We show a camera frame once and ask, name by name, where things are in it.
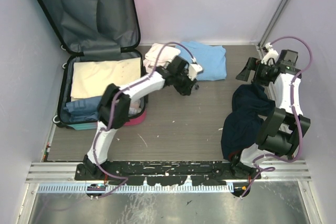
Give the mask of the pink white garment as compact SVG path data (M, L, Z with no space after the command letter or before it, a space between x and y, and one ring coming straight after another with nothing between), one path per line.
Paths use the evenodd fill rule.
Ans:
M143 64L147 73L152 72L157 58L158 61L156 66L165 66L167 62L171 62L176 56L181 53L181 51L177 48L166 46L159 55L159 52L161 51L163 46L163 44L154 43L149 51L145 54Z

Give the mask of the white plastic bottle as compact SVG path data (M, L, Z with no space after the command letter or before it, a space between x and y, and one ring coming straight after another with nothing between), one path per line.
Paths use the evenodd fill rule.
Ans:
M129 107L129 115L136 115L141 112L141 108L138 107Z

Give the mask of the dark blue patterned cloth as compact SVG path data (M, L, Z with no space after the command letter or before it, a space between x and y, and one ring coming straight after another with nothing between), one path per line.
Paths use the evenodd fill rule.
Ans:
M67 102L64 110L70 115L69 121L72 123L97 121L101 98L102 96L97 96Z

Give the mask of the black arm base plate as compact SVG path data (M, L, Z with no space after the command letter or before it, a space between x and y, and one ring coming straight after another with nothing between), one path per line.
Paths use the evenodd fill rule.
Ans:
M107 161L101 165L107 172L102 172L96 165L84 161L77 165L75 180L106 180L110 185L117 185L126 177L127 184L140 186L146 182L149 186L183 185L187 179L192 186L226 185L229 180L248 180L258 170L227 161Z

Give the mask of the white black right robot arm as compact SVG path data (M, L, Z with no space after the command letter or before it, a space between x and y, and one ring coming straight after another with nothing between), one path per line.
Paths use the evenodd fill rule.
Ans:
M303 137L311 125L303 116L299 101L299 86L303 71L296 67L298 53L285 49L277 53L268 49L262 59L250 57L237 80L247 81L254 72L252 84L268 86L274 84L275 106L264 113L255 142L229 157L230 172L241 179L259 176L261 172L273 172L274 167L261 168L260 164L269 159L286 163L295 162L300 155Z

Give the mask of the beige cloth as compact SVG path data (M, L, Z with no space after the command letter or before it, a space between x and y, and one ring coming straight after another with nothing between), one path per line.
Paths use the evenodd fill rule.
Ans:
M113 83L122 86L141 77L141 59L76 62L73 65L71 101L102 96Z

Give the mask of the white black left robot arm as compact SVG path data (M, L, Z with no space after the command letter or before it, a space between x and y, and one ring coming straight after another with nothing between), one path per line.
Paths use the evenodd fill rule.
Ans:
M98 124L90 150L83 159L85 173L93 180L101 179L104 174L117 179L105 170L107 154L118 129L129 122L129 108L132 102L148 94L173 86L180 95L190 95L197 83L196 77L203 68L196 61L188 63L176 56L164 66L124 86L110 84L98 105Z

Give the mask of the blue shirt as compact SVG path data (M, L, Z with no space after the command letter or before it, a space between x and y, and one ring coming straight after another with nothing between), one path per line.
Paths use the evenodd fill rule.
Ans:
M222 46L210 46L196 41L181 42L196 58L203 72L197 75L198 81L217 81L227 77L226 49Z

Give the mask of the pink teal suitcase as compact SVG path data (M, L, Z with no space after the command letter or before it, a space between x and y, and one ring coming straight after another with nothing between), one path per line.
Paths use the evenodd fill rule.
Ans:
M53 123L74 130L95 129L96 120L73 120L70 102L74 64L77 62L141 59L137 47L141 33L134 0L37 0L60 41L69 53Z

